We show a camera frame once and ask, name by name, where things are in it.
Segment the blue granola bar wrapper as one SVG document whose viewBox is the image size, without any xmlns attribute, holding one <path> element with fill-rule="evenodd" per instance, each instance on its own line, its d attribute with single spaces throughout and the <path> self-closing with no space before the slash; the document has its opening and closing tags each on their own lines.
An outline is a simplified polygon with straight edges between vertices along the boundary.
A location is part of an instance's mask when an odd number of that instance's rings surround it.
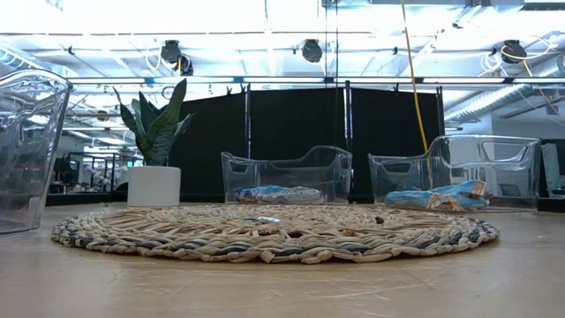
<svg viewBox="0 0 565 318">
<path fill-rule="evenodd" d="M 432 191 L 395 191 L 385 196 L 389 206 L 433 209 L 441 203 L 442 195 Z"/>
<path fill-rule="evenodd" d="M 484 197 L 486 182 L 480 180 L 467 180 L 457 185 L 445 185 L 431 190 L 432 193 L 449 196 L 464 196 L 470 198 Z"/>
<path fill-rule="evenodd" d="M 485 209 L 490 201 L 484 198 L 469 198 L 464 196 L 444 196 L 434 207 L 438 210 L 464 212 L 476 209 Z"/>
</svg>

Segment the black partition panel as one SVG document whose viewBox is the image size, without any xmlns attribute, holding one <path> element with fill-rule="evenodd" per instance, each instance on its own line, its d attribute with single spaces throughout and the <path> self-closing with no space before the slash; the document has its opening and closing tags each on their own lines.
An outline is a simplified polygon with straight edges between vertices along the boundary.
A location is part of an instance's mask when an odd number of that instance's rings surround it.
<svg viewBox="0 0 565 318">
<path fill-rule="evenodd" d="M 317 188 L 327 202 L 347 203 L 352 156 L 341 88 L 256 91 L 251 98 L 250 157 L 297 168 L 287 187 Z"/>
<path fill-rule="evenodd" d="M 181 170 L 180 200 L 223 202 L 222 153 L 246 151 L 245 95 L 184 102 L 181 115 L 187 114 L 191 123 L 169 154 L 169 164 Z"/>
<path fill-rule="evenodd" d="M 416 112 L 413 94 L 409 92 L 351 89 L 350 201 L 373 202 L 369 155 L 422 155 L 422 139 L 430 144 L 443 134 L 437 95 L 419 93 L 418 104 L 420 112 Z"/>
</svg>

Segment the ceiling light strip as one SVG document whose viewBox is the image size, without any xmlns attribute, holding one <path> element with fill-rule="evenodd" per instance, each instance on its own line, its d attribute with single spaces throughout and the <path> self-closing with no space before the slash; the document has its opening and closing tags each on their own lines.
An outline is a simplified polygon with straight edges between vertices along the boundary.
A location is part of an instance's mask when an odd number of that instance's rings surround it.
<svg viewBox="0 0 565 318">
<path fill-rule="evenodd" d="M 183 77 L 78 77 L 69 78 L 73 84 L 176 84 Z M 216 77 L 216 76 L 189 76 L 185 77 L 189 83 L 266 83 L 266 84 L 335 84 L 350 82 L 351 84 L 408 84 L 409 77 Z M 529 84 L 565 85 L 565 77 L 416 77 L 416 84 L 447 84 L 447 85 L 510 85 Z"/>
</svg>

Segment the round woven straw placemat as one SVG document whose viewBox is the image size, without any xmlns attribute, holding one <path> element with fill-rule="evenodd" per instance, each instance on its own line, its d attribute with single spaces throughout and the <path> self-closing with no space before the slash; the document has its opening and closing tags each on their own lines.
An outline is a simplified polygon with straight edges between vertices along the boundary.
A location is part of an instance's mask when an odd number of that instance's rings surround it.
<svg viewBox="0 0 565 318">
<path fill-rule="evenodd" d="M 376 216 L 384 223 L 376 223 Z M 500 232 L 484 220 L 453 213 L 226 204 L 91 212 L 64 219 L 50 236 L 63 246 L 107 254 L 318 264 L 460 253 L 499 239 Z"/>
</svg>

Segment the green snake plant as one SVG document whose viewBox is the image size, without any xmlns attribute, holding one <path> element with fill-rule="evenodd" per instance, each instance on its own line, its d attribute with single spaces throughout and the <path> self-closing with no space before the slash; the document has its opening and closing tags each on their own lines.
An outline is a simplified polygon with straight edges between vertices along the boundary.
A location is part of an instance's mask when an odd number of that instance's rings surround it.
<svg viewBox="0 0 565 318">
<path fill-rule="evenodd" d="M 133 111 L 122 103 L 120 94 L 114 89 L 120 116 L 126 127 L 134 133 L 136 146 L 143 155 L 146 166 L 168 166 L 173 145 L 189 128 L 195 113 L 181 117 L 186 89 L 186 79 L 179 81 L 169 103 L 161 109 L 157 109 L 139 93 L 138 99 L 132 99 Z"/>
</svg>

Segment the white plant pot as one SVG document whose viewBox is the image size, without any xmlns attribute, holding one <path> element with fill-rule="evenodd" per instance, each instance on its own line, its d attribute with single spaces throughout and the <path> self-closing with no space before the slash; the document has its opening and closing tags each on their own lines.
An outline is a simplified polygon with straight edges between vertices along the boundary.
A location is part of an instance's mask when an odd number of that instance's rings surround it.
<svg viewBox="0 0 565 318">
<path fill-rule="evenodd" d="M 133 167 L 128 178 L 128 208 L 169 208 L 180 202 L 181 170 L 168 166 Z"/>
</svg>

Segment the black background robot station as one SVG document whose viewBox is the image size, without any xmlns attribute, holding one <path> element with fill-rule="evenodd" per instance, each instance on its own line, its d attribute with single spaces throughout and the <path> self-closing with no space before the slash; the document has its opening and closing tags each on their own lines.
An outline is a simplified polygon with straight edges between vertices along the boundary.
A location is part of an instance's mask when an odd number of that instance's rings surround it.
<svg viewBox="0 0 565 318">
<path fill-rule="evenodd" d="M 67 153 L 55 161 L 49 194 L 123 192 L 137 162 L 118 153 Z"/>
</svg>

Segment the black table edge rail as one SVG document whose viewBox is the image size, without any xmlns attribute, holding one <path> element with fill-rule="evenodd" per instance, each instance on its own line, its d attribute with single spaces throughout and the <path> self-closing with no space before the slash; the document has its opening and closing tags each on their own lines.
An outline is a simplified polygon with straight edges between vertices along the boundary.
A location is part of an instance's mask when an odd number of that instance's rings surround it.
<svg viewBox="0 0 565 318">
<path fill-rule="evenodd" d="M 110 193 L 49 193 L 46 206 L 68 206 L 95 203 L 111 203 L 127 201 L 127 194 L 120 192 Z"/>
</svg>

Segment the white ceiling duct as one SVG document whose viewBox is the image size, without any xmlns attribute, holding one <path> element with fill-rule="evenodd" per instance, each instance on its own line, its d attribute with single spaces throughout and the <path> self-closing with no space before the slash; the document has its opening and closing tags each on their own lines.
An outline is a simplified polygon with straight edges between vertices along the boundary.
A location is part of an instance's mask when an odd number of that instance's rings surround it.
<svg viewBox="0 0 565 318">
<path fill-rule="evenodd" d="M 458 103 L 445 112 L 446 122 L 463 122 L 497 110 L 524 97 L 535 95 L 538 85 L 515 84 L 494 91 L 485 91 Z"/>
</svg>

